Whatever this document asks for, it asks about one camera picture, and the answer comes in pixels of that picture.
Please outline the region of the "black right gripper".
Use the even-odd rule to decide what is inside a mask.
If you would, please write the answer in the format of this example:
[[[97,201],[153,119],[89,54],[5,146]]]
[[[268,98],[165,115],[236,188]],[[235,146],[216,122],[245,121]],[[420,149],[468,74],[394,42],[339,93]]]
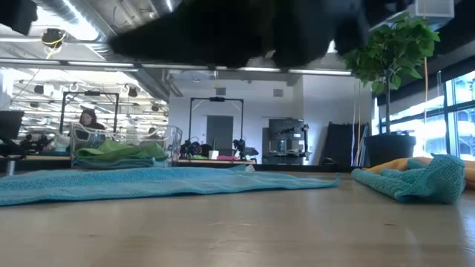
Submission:
[[[177,11],[109,39],[115,54],[141,61],[246,66],[269,48],[275,0],[195,0],[198,22]]]

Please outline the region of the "green microfiber towel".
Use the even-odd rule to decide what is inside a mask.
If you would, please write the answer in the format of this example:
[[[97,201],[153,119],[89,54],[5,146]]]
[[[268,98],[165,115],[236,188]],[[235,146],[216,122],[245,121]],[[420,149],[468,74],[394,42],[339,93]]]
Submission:
[[[94,159],[99,161],[117,161],[119,159],[155,159],[163,161],[168,154],[157,143],[144,145],[126,145],[111,139],[105,140],[97,148],[80,148],[76,153],[77,159]]]

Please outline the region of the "light blue microfiber towel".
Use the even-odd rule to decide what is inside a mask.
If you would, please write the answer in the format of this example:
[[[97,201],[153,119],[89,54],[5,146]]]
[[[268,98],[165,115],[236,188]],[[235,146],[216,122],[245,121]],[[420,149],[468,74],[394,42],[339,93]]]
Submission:
[[[323,180],[238,168],[131,168],[112,171],[35,171],[0,178],[0,207],[36,202],[236,194],[334,188]]]
[[[127,168],[152,168],[168,167],[168,163],[154,159],[118,159],[117,161],[102,161],[92,159],[78,159],[72,163],[74,168],[97,170],[127,169]]]

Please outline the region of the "orange microfiber towel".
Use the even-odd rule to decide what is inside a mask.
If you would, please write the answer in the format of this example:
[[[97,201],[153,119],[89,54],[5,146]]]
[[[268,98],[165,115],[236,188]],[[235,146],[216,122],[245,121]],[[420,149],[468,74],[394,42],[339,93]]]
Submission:
[[[429,157],[412,157],[395,159],[390,162],[386,162],[380,165],[376,165],[371,168],[364,168],[364,171],[373,172],[379,174],[384,169],[394,169],[398,171],[406,171],[409,168],[422,168],[429,165],[432,162],[432,158]],[[465,164],[465,181],[468,189],[475,191],[475,161],[463,160]]]

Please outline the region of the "teal microfiber towel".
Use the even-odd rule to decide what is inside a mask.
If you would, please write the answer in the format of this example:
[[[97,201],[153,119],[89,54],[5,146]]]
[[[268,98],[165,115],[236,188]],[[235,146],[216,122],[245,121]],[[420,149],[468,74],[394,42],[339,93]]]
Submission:
[[[454,204],[465,189],[465,163],[452,155],[434,154],[428,164],[408,159],[403,171],[355,169],[351,177],[399,202]]]

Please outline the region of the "clear plastic bin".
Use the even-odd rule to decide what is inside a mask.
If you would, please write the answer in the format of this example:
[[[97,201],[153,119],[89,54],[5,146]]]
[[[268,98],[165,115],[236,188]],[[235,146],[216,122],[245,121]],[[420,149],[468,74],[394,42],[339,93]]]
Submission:
[[[77,130],[87,132],[89,134],[88,138],[78,139],[76,137]],[[124,143],[126,145],[144,145],[152,142],[157,143],[161,145],[164,151],[168,154],[168,159],[159,162],[166,161],[168,167],[171,167],[180,158],[182,135],[183,132],[178,127],[170,125],[156,127],[151,133],[114,133],[113,131],[85,128],[78,123],[72,124],[70,132],[71,167],[73,168],[72,163],[78,160],[75,157],[75,153],[80,148],[97,148],[107,139]]]

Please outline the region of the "person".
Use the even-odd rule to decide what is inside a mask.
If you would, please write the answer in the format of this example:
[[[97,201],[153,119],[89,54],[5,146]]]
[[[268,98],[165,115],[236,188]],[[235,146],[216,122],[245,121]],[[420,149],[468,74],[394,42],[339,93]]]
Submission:
[[[94,110],[84,109],[80,118],[79,124],[85,128],[105,130],[105,126],[97,122],[97,116]],[[77,130],[76,137],[78,139],[87,139],[89,134],[87,132]]]

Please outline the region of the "grey door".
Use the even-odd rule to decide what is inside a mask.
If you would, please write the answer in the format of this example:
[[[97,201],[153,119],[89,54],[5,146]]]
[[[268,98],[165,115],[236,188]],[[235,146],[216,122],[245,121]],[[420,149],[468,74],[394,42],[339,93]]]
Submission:
[[[206,143],[220,156],[232,155],[233,126],[233,116],[207,116]]]

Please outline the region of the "black ceiling spotlight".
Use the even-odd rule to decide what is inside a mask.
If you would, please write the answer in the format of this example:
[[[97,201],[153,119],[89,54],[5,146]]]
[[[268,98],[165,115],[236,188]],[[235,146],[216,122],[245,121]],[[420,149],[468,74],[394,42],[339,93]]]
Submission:
[[[60,48],[66,39],[67,32],[57,28],[48,28],[41,36],[43,45],[49,48]]]

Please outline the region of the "wooden table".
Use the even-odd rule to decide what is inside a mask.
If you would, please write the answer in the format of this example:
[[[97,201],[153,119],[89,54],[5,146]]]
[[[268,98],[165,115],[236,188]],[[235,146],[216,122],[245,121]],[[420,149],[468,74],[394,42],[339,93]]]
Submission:
[[[180,164],[221,164],[221,165],[255,165],[255,161],[217,160],[217,159],[179,159]]]

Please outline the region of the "green potted plant black pot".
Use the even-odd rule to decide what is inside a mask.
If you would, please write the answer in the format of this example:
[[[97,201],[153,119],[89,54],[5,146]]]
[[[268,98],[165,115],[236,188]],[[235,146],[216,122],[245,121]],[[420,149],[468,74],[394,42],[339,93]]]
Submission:
[[[367,43],[343,55],[347,69],[371,91],[385,98],[385,132],[364,138],[371,167],[413,155],[416,137],[408,133],[392,133],[390,126],[391,92],[411,76],[427,79],[427,59],[433,56],[439,33],[426,19],[412,19],[401,14],[391,25],[377,27]]]

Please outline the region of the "white ceiling unit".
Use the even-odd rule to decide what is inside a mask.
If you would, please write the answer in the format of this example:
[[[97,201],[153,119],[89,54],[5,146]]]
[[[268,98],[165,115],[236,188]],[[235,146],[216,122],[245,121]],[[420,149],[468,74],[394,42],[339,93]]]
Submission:
[[[433,30],[438,30],[454,18],[455,3],[454,0],[415,0],[411,15],[425,19]]]

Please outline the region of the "black metal table frame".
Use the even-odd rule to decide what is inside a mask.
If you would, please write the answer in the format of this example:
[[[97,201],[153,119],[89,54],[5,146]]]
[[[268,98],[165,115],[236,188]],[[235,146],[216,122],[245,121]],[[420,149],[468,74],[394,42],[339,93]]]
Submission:
[[[197,162],[178,162],[176,167],[204,167],[204,168],[231,168],[243,163],[197,163]],[[316,172],[316,173],[351,173],[357,167],[344,167],[340,165],[263,165],[252,164],[256,171],[274,171],[274,172]],[[26,159],[16,163],[16,171],[40,171],[68,169],[71,163],[65,159],[62,160],[44,160],[44,159]]]

